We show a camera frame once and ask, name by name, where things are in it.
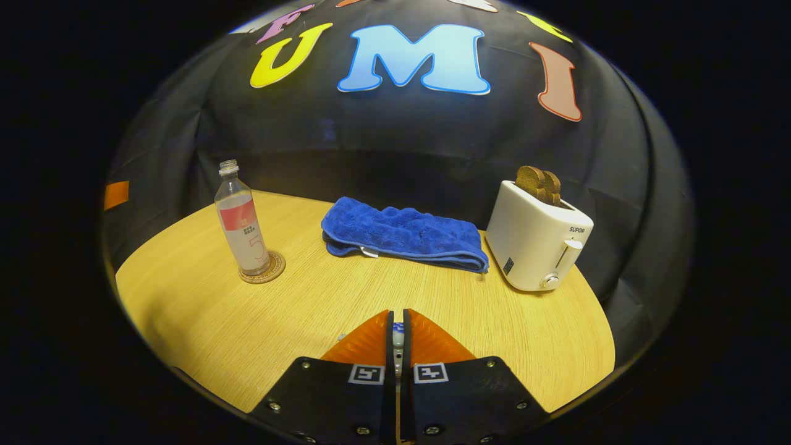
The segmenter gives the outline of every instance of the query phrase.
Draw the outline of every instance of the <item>yellow letter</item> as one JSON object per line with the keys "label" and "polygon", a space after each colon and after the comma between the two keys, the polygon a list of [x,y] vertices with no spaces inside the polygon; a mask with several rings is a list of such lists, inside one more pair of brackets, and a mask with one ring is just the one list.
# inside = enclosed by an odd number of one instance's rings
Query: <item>yellow letter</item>
{"label": "yellow letter", "polygon": [[532,15],[523,13],[522,11],[517,11],[517,12],[522,14],[523,16],[529,18],[530,21],[533,22],[533,24],[535,26],[538,26],[539,28],[543,29],[544,31],[549,32],[553,36],[560,37],[561,39],[564,39],[565,41],[567,41],[569,43],[573,43],[570,38],[568,38],[568,37],[566,37],[566,36],[561,34],[562,31],[560,29],[555,28],[554,26],[546,23],[545,21],[541,20],[538,17],[533,17]]}
{"label": "yellow letter", "polygon": [[299,37],[301,40],[299,46],[297,46],[291,59],[283,63],[280,67],[273,68],[272,63],[274,63],[274,58],[280,54],[280,50],[291,41],[291,38],[289,37],[288,39],[281,40],[263,50],[261,52],[261,60],[258,61],[258,65],[255,65],[252,76],[250,76],[250,86],[253,88],[261,88],[271,85],[291,74],[308,58],[321,32],[331,26],[332,23],[325,23],[323,25],[314,26],[300,34]]}

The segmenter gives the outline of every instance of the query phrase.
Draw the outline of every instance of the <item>pink letter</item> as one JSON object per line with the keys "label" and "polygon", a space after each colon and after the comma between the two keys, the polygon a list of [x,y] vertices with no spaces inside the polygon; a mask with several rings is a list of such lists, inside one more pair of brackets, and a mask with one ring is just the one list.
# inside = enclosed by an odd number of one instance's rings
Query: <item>pink letter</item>
{"label": "pink letter", "polygon": [[582,119],[582,112],[574,99],[574,83],[571,78],[574,65],[567,58],[543,45],[530,42],[530,48],[541,56],[547,83],[543,93],[539,94],[539,103],[560,117],[579,122]]}
{"label": "pink letter", "polygon": [[269,29],[267,30],[267,33],[264,34],[263,37],[258,39],[258,41],[255,42],[255,44],[256,45],[260,44],[261,42],[265,41],[266,39],[268,39],[268,38],[270,38],[272,36],[277,36],[280,32],[282,32],[283,26],[291,25],[296,19],[299,18],[299,14],[300,13],[303,13],[303,12],[305,12],[307,10],[310,10],[313,6],[314,6],[313,4],[307,5],[307,6],[303,6],[303,7],[301,7],[300,9],[298,9],[296,11],[292,11],[292,12],[284,15],[283,17],[274,19],[274,21],[272,22],[272,26],[269,27]]}

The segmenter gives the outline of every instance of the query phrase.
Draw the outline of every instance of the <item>orange gripper pad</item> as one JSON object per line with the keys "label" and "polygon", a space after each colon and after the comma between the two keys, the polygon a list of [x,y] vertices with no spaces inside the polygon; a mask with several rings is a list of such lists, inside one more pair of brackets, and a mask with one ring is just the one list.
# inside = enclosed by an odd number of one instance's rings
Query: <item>orange gripper pad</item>
{"label": "orange gripper pad", "polygon": [[453,363],[475,359],[472,352],[425,315],[409,309],[409,322],[412,335],[411,367],[415,363]]}
{"label": "orange gripper pad", "polygon": [[385,366],[389,310],[369,318],[321,356],[322,360]]}

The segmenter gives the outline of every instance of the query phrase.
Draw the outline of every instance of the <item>letter m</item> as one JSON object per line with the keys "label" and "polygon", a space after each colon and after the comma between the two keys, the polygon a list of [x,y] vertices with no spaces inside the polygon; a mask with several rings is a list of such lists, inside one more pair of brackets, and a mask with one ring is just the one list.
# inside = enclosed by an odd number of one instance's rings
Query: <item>letter m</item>
{"label": "letter m", "polygon": [[357,51],[349,75],[338,82],[344,93],[377,88],[382,77],[374,73],[377,58],[397,86],[405,86],[414,73],[433,57],[431,71],[420,78],[429,89],[465,94],[486,94],[491,87],[481,78],[475,45],[479,29],[462,25],[437,25],[412,43],[393,25],[378,25],[351,33]]}

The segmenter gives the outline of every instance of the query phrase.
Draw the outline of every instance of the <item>folded microfiber towel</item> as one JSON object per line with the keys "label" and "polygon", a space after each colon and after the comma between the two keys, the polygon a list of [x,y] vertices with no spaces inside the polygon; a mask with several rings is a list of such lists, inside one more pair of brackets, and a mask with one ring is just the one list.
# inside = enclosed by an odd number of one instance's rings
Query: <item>folded microfiber towel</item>
{"label": "folded microfiber towel", "polygon": [[361,247],[428,264],[487,272],[489,257],[471,222],[420,213],[408,207],[383,211],[339,199],[321,221],[327,251],[343,257]]}

